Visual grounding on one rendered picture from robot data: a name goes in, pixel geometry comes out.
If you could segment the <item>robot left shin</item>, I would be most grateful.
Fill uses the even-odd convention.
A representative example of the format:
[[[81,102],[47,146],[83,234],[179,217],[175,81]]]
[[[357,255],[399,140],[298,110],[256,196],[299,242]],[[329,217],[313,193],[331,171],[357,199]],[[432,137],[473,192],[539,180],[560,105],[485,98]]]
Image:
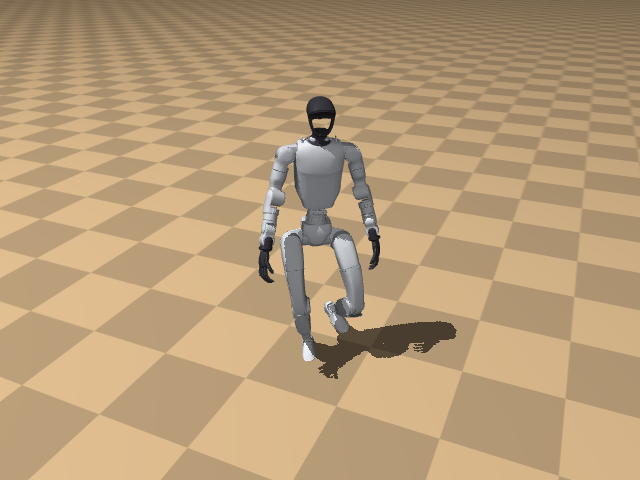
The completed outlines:
[[[328,308],[329,308],[329,310],[330,310],[330,313],[331,313],[332,311],[336,311],[336,312],[332,312],[332,313],[335,313],[335,314],[340,315],[340,316],[342,316],[342,317],[350,317],[350,318],[352,318],[352,317],[360,317],[360,316],[362,316],[362,314],[361,314],[361,313],[358,313],[358,314],[355,314],[355,315],[353,315],[353,314],[352,314],[352,315],[347,314],[347,313],[346,313],[346,311],[345,311],[345,309],[344,309],[344,307],[343,307],[343,305],[342,305],[342,300],[343,300],[343,298],[338,299],[338,300],[337,300],[337,302],[335,302],[335,304],[332,304],[332,305],[329,305],[329,306],[328,306]],[[364,306],[365,306],[365,305],[364,305]],[[362,310],[364,309],[364,306],[363,306]],[[331,311],[331,310],[332,310],[332,311]]]

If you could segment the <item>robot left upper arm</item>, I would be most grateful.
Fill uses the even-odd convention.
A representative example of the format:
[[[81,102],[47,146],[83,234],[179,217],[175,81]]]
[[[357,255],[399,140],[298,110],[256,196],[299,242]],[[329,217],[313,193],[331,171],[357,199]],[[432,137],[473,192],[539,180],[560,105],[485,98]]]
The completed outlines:
[[[341,142],[345,152],[345,159],[349,162],[348,168],[355,186],[352,187],[353,195],[356,200],[369,198],[366,182],[365,169],[362,159],[362,153],[359,148],[351,142]]]

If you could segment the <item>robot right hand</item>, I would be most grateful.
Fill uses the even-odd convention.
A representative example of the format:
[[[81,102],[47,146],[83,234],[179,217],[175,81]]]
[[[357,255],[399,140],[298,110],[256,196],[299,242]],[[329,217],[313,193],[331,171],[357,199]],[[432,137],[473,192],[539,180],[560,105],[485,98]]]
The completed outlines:
[[[272,251],[273,239],[271,237],[266,237],[264,241],[264,246],[260,245],[259,249],[261,250],[259,255],[259,274],[261,278],[267,283],[272,283],[274,280],[270,279],[268,276],[268,270],[273,274],[274,271],[269,263],[269,251]]]

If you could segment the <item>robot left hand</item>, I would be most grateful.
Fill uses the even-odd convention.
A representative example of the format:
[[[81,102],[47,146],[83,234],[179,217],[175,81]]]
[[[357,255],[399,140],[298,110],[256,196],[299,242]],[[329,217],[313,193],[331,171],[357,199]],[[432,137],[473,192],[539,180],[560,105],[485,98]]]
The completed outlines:
[[[374,228],[370,228],[368,230],[368,240],[372,241],[372,248],[373,248],[373,257],[370,261],[370,265],[368,268],[370,269],[374,269],[379,262],[379,255],[380,255],[380,243],[379,243],[379,239],[380,239],[380,235],[377,235],[376,230]]]

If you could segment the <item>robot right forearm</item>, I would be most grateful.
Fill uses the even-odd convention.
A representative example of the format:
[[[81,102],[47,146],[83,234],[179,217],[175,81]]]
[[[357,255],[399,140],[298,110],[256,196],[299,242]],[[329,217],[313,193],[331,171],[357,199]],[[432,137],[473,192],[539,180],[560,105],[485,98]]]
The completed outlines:
[[[273,197],[273,192],[272,190],[269,190],[266,194],[266,198],[264,201],[264,206],[263,206],[264,216],[263,216],[262,228],[261,228],[262,234],[259,238],[259,243],[262,247],[264,246],[264,241],[266,237],[271,237],[273,239],[273,245],[275,243],[274,235],[276,232],[277,216],[279,215],[279,210],[277,209],[277,207],[271,206],[272,197]]]

